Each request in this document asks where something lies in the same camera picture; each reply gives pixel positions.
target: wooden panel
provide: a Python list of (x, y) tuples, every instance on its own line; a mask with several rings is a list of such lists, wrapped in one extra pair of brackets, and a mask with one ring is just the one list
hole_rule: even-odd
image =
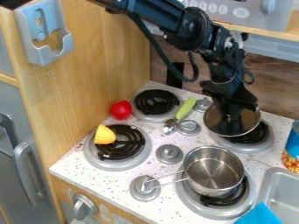
[[(108, 116), (112, 102), (130, 97), (150, 77), (149, 43), (126, 16), (84, 0), (61, 3), (73, 51), (46, 66), (26, 61), (13, 14), (0, 8), (0, 27), (52, 193), (48, 168)], [(55, 41), (45, 43), (58, 46)]]
[[(184, 72), (191, 76), (192, 70), (184, 52), (156, 37), (173, 62), (184, 62)], [(199, 67), (199, 80), (210, 79), (209, 69), (199, 54), (195, 55)], [(255, 74), (256, 81), (248, 89), (258, 97), (262, 110), (280, 116), (299, 119), (299, 63), (248, 54), (247, 67)], [(165, 83), (167, 68), (151, 49), (150, 74), (153, 81)], [(198, 81), (184, 83), (184, 89), (201, 94)]]
[(0, 204), (0, 216), (1, 216), (0, 218), (3, 218), (5, 221), (5, 223), (1, 223), (1, 224), (10, 224), (10, 221), (9, 221), (9, 219), (3, 209), (3, 206), (1, 204)]
[[(127, 212), (123, 211), (119, 207), (111, 205), (110, 203), (106, 202), (103, 199), (99, 199), (98, 197), (95, 197), (93, 194), (91, 194), (89, 192), (85, 192), (84, 190), (65, 182), (62, 179), (52, 176), (52, 180), (54, 182), (55, 189), (56, 189), (57, 195), (59, 197), (59, 200), (67, 203), (69, 206), (71, 206), (73, 204), (72, 196), (70, 195), (70, 190), (72, 190), (72, 195), (80, 193), (80, 194), (87, 196), (91, 201), (93, 201), (93, 203), (95, 205), (97, 205), (97, 207), (99, 208), (98, 209), (99, 212), (94, 216), (94, 218), (96, 220), (98, 220), (100, 223), (103, 223), (103, 224), (104, 223), (107, 223), (107, 224), (113, 223), (113, 222), (111, 222), (114, 219), (113, 214), (117, 214), (117, 215), (121, 216), (123, 219), (126, 219), (127, 221), (131, 221), (134, 224), (148, 223), (144, 220), (139, 219), (138, 217), (134, 216), (131, 213), (127, 213)], [(104, 206), (108, 210), (106, 212), (103, 212), (100, 210), (100, 206)], [(105, 220), (103, 220), (101, 218), (101, 214), (106, 215), (110, 219), (110, 222), (106, 222)]]
[(266, 31), (262, 29), (237, 25), (237, 24), (228, 24), (220, 21), (214, 21), (220, 25), (225, 26), (229, 30), (235, 30), (239, 32), (247, 32), (256, 35), (261, 35), (265, 37), (275, 38), (275, 39), (286, 39), (291, 41), (299, 41), (299, 11), (294, 11), (289, 21), (289, 26), (285, 32), (278, 31)]
[(8, 74), (0, 73), (0, 81), (10, 84), (16, 88), (18, 87), (17, 79)]

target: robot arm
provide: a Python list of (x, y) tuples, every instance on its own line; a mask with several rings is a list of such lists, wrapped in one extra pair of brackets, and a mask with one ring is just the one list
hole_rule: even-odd
[[(111, 13), (127, 14), (142, 30), (157, 50), (166, 66), (181, 80), (195, 81), (198, 68), (192, 53), (200, 53), (210, 68), (211, 80), (200, 83), (205, 95), (213, 99), (221, 116), (221, 126), (242, 129), (244, 109), (259, 110), (257, 98), (244, 84), (254, 82), (254, 76), (244, 66), (245, 52), (231, 32), (214, 24), (200, 8), (185, 8), (177, 0), (88, 0)], [(194, 77), (187, 79), (168, 61), (159, 44), (150, 35), (142, 19), (157, 25), (166, 41), (181, 51), (188, 52)]]

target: red tomato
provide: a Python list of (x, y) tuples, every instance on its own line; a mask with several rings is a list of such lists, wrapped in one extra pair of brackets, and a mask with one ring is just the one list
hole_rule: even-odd
[(117, 120), (125, 120), (132, 114), (131, 104), (128, 101), (119, 101), (112, 104), (110, 114)]

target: black wire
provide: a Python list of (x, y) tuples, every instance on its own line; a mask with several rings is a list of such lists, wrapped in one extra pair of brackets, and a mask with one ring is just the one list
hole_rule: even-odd
[(161, 46), (156, 42), (156, 40), (152, 37), (149, 29), (146, 27), (146, 25), (143, 23), (143, 21), (135, 14), (135, 13), (129, 13), (128, 16), (136, 25), (139, 27), (139, 29), (143, 32), (144, 36), (149, 40), (149, 42), (152, 44), (152, 46), (155, 48), (157, 54), (160, 56), (164, 64), (168, 67), (171, 72), (177, 76), (181, 81), (184, 82), (193, 82), (196, 81), (199, 77), (199, 70), (198, 66), (194, 62), (194, 58), (191, 52), (188, 52), (189, 61), (191, 63), (192, 69), (193, 69), (193, 77), (191, 79), (188, 79), (184, 77), (182, 73), (180, 73), (177, 68), (169, 61), (167, 56), (165, 55), (164, 51), (162, 50)]

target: speckled countertop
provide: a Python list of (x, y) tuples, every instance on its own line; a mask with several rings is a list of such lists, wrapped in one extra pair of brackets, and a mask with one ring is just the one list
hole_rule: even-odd
[[(152, 88), (170, 90), (172, 93), (179, 95), (183, 100), (189, 97), (195, 97), (196, 99), (204, 98), (203, 95), (168, 87), (153, 81), (149, 81), (141, 90)], [(266, 112), (262, 112), (261, 114), (262, 119), (274, 130), (275, 144), (269, 150), (260, 154), (237, 154), (245, 166), (246, 171), (253, 178), (256, 192), (259, 191), (264, 172), (268, 168), (283, 167), (280, 161), (281, 153), (289, 135), (291, 123), (293, 122), (291, 119), (278, 115), (272, 115)], [(129, 184), (138, 176), (150, 175), (160, 177), (165, 174), (174, 173), (179, 169), (182, 163), (165, 165), (157, 161), (155, 151), (160, 145), (175, 144), (183, 150), (184, 154), (201, 145), (215, 145), (213, 140), (207, 136), (207, 129), (203, 123), (203, 115), (194, 112), (190, 115), (190, 119), (195, 120), (202, 127), (201, 133), (197, 136), (187, 137), (178, 133), (172, 136), (165, 136), (162, 132), (162, 124), (140, 122), (133, 116), (125, 122), (118, 122), (109, 117), (104, 122), (105, 124), (134, 124), (149, 135), (153, 147), (149, 158), (143, 164), (128, 171), (111, 172), (98, 170), (86, 161), (82, 150), (82, 139), (82, 141), (75, 145), (50, 168), (50, 173), (152, 223), (233, 223), (234, 220), (209, 220), (195, 214), (179, 199), (174, 185), (163, 187), (160, 196), (147, 203), (133, 199), (129, 193)], [(169, 182), (172, 179), (173, 177), (165, 178), (161, 180), (161, 183)]]

